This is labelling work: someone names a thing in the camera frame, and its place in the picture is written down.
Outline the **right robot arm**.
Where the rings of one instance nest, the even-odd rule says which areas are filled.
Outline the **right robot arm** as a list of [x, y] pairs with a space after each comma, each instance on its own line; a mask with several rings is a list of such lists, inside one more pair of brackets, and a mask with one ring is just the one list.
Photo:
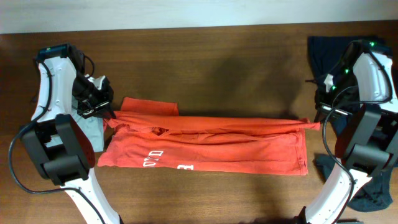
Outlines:
[[294, 223], [337, 223], [354, 195], [397, 162], [397, 92], [389, 48], [353, 40], [314, 78], [322, 139], [334, 166], [322, 191]]

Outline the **red printed t-shirt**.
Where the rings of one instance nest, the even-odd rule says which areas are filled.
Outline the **red printed t-shirt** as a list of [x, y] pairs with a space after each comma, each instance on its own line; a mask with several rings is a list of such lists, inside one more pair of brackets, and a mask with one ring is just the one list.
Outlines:
[[306, 175], [308, 119], [181, 116], [175, 103], [126, 97], [98, 166]]

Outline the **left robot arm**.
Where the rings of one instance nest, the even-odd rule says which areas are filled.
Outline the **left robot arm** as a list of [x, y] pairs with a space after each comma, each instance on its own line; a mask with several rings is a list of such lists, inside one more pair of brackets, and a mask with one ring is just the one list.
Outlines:
[[87, 223], [122, 223], [95, 176], [93, 138], [73, 115], [94, 125], [114, 118], [113, 89], [105, 77], [85, 72], [89, 58], [72, 44], [40, 49], [34, 59], [40, 75], [37, 106], [29, 124], [17, 133], [43, 179], [66, 192]]

